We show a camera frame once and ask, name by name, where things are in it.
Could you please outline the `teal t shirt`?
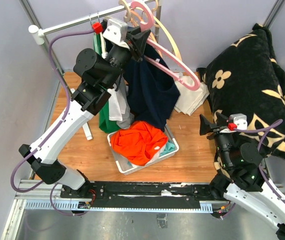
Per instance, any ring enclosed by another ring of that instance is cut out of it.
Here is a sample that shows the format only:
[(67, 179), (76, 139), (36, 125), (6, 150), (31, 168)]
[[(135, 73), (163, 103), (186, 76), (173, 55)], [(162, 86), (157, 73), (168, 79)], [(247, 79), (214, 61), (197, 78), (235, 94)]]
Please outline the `teal t shirt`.
[(161, 158), (170, 158), (177, 150), (176, 145), (172, 141), (167, 143), (161, 148), (159, 156)]

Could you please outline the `white and navy shirt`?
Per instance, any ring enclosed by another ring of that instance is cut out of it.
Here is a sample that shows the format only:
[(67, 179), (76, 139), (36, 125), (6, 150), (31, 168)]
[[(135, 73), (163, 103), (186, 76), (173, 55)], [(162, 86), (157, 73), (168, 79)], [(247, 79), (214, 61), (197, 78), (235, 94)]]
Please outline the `white and navy shirt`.
[(111, 95), (108, 99), (109, 119), (116, 121), (120, 129), (128, 129), (134, 121), (134, 115), (131, 113), (127, 101), (127, 86), (122, 74), (116, 80), (113, 88), (107, 91)]

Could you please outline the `navy t shirt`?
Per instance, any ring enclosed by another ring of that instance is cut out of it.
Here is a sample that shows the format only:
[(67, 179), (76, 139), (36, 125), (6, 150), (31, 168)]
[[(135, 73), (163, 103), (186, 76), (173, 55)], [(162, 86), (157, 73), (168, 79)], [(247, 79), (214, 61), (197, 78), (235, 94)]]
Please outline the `navy t shirt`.
[(132, 124), (143, 121), (163, 131), (180, 97), (174, 79), (146, 59), (137, 62), (133, 58), (122, 77), (133, 114)]

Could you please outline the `beige hanger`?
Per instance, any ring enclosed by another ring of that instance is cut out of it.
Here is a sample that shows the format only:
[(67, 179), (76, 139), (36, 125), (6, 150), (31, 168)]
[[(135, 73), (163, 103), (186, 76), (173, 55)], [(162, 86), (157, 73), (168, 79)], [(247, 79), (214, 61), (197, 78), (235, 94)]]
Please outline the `beige hanger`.
[(125, 0), (119, 0), (118, 4), (123, 6), (126, 10), (126, 14), (123, 17), (124, 22), (129, 23), (132, 21), (132, 10), (130, 8), (130, 5)]

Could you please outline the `orange t shirt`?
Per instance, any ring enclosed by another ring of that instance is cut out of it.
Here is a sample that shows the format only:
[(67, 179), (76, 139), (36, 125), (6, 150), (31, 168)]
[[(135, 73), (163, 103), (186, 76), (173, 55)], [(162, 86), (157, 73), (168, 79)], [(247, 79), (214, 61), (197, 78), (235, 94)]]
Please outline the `orange t shirt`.
[(145, 121), (136, 121), (110, 137), (111, 148), (136, 166), (145, 166), (167, 144), (168, 137)]

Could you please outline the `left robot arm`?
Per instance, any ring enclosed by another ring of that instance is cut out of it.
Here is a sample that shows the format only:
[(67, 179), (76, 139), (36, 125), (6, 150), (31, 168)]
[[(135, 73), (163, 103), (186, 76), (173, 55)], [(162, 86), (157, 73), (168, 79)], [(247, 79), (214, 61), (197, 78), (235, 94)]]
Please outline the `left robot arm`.
[(112, 48), (106, 58), (91, 48), (78, 54), (73, 70), (81, 77), (81, 83), (69, 96), (62, 115), (38, 140), (19, 148), (43, 182), (68, 186), (79, 198), (89, 194), (89, 180), (78, 170), (60, 163), (58, 155), (74, 134), (105, 106), (111, 97), (108, 89), (113, 88), (128, 62), (143, 59), (150, 33), (149, 29), (130, 28), (124, 33), (124, 46), (110, 38)]

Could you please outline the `cream hanger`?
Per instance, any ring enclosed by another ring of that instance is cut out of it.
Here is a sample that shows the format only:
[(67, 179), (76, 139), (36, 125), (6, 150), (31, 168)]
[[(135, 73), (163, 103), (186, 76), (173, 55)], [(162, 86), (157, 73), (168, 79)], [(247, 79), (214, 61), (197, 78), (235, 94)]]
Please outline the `cream hanger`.
[(179, 50), (174, 38), (172, 37), (170, 32), (167, 30), (167, 28), (160, 22), (161, 10), (162, 10), (162, 1), (161, 0), (155, 0), (155, 7), (152, 9), (152, 12), (155, 12), (155, 15), (154, 15), (154, 38), (155, 38), (155, 40), (154, 41), (157, 43), (159, 42), (159, 33), (160, 33), (160, 30), (162, 30), (164, 32), (164, 34), (166, 35), (167, 39), (169, 40), (169, 43), (171, 44), (172, 53), (179, 60), (182, 60), (180, 50)]

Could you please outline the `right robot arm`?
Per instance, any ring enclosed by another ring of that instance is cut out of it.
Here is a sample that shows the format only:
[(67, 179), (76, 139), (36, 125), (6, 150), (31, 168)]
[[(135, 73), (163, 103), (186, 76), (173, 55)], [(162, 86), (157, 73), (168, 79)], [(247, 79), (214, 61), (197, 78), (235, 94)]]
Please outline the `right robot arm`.
[(216, 122), (204, 115), (199, 119), (199, 134), (213, 140), (216, 148), (217, 174), (209, 184), (209, 195), (257, 215), (273, 227), (279, 240), (285, 240), (285, 195), (264, 172), (259, 152), (267, 134), (282, 119), (255, 130), (248, 129), (247, 117), (241, 113), (230, 117), (218, 113)]

